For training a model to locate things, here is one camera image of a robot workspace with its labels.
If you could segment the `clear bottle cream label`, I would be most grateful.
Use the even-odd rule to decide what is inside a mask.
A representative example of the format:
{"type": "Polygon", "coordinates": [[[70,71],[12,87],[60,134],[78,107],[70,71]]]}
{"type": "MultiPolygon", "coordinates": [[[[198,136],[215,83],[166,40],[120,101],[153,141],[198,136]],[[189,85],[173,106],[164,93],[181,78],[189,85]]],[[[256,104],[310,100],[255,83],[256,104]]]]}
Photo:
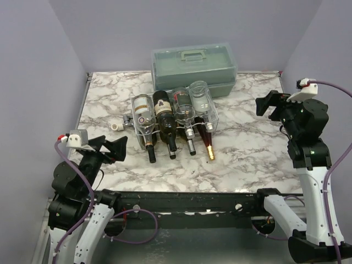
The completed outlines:
{"type": "Polygon", "coordinates": [[[152,99],[147,94],[140,94],[132,99],[134,125],[142,135],[150,163],[156,162],[152,132],[156,126],[156,116],[152,99]]]}

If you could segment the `clear bottle silver cap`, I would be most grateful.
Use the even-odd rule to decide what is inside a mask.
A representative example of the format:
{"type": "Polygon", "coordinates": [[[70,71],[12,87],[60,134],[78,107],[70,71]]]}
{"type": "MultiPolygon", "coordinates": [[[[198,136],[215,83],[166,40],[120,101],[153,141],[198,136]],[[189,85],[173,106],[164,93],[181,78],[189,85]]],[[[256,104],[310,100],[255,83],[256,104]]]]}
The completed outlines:
{"type": "Polygon", "coordinates": [[[208,84],[202,80],[195,81],[189,86],[189,92],[197,116],[205,122],[207,132],[214,132],[215,110],[208,84]]]}

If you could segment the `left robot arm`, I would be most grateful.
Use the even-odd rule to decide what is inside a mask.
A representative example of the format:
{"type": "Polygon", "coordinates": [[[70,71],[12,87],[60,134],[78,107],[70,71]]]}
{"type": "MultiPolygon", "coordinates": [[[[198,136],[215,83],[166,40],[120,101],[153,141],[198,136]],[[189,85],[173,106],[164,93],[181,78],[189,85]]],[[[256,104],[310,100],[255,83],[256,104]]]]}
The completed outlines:
{"type": "Polygon", "coordinates": [[[49,263],[90,263],[108,221],[122,210],[122,195],[107,189],[95,195],[92,185],[103,164],[123,162],[127,155],[127,136],[114,141],[99,136],[77,147],[82,159],[69,160],[59,149],[76,135],[64,135],[54,148],[63,158],[53,173],[55,190],[48,213],[50,233],[49,263]]]}

